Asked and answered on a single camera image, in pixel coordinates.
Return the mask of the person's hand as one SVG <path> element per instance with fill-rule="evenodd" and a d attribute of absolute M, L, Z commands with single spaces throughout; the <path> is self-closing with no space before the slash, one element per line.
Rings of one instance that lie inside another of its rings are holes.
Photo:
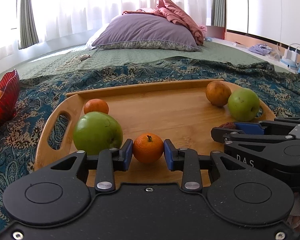
<path fill-rule="evenodd" d="M 294 193 L 294 205 L 288 216 L 287 223 L 297 232 L 300 232 L 300 194 Z"/>

